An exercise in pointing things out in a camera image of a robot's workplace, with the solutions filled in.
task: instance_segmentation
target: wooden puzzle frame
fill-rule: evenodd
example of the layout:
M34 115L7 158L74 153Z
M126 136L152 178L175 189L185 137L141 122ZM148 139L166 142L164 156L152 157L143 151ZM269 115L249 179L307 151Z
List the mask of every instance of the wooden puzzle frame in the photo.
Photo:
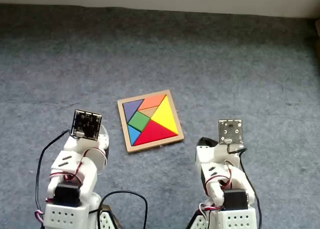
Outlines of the wooden puzzle frame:
M177 131L178 131L178 135L168 137L165 139L147 142L147 143L144 143L141 145L131 145L130 136L129 136L129 132L128 132L128 125L127 125L127 121L126 121L126 115L125 115L123 104L137 101L137 100L141 100L141 99L146 99L146 98L157 96L157 95L163 95L163 94L167 95L167 97L168 97L168 101L169 101L169 104L171 107L174 122L175 122L175 125L177 128ZM141 150L145 150L145 149L149 149L149 148L153 148L153 147L158 147L158 146L169 144L169 143L179 142L185 138L183 131L182 131L182 128L181 128L181 125L180 125L180 122L179 122L176 107L175 107L174 101L172 99L172 95L171 95L170 90L162 90L162 91L157 91L157 92L148 93L148 94L144 94L144 95L133 96L130 98L121 99L121 100L117 101L117 104L118 104L118 109L119 109L119 114L120 114L120 119L121 119L122 130L123 130L123 134L124 134L125 145L126 145L126 149L127 149L128 153L138 152Z

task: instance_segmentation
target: gray carpet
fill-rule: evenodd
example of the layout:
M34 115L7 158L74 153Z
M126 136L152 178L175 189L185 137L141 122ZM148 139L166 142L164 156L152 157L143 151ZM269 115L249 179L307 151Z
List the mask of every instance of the gray carpet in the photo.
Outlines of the gray carpet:
M42 148L69 129L74 109L103 114L109 162L100 195L149 202L147 228L183 229L205 193L195 170L200 137L243 119L243 156L264 229L320 228L320 74L312 21L71 6L0 6L0 228L39 228L35 171ZM116 101L170 89L182 143L127 154ZM40 176L44 199L53 160ZM134 196L107 201L125 229L143 224Z

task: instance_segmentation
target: blue triangle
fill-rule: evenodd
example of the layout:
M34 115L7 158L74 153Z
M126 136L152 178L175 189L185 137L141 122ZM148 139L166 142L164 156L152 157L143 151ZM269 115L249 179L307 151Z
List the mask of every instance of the blue triangle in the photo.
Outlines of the blue triangle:
M123 109L124 109L126 122L130 121L130 119L135 114L135 112L138 110L138 108L140 107L140 105L143 101L144 101L144 99L134 100L134 101L123 103Z
M129 137L130 137L130 142L131 146L135 143L137 140L138 136L140 135L140 131L134 129L133 127L128 125L128 132L129 132Z

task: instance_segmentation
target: green square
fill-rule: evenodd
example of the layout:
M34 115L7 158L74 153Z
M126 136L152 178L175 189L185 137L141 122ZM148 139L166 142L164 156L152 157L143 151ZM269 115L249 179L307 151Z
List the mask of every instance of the green square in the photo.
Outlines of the green square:
M138 131L142 132L142 130L145 128L149 121L149 117L146 115L143 115L139 111L137 111L131 120L129 121L129 125L132 126L133 128L137 129Z

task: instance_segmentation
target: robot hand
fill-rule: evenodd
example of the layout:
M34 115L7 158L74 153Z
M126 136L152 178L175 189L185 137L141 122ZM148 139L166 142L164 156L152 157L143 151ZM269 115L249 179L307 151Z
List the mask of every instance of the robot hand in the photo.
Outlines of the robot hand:
M196 147L196 166L209 199L200 203L187 229L257 229L251 207L255 191L239 169L246 151L241 120L220 120L219 142L201 138Z

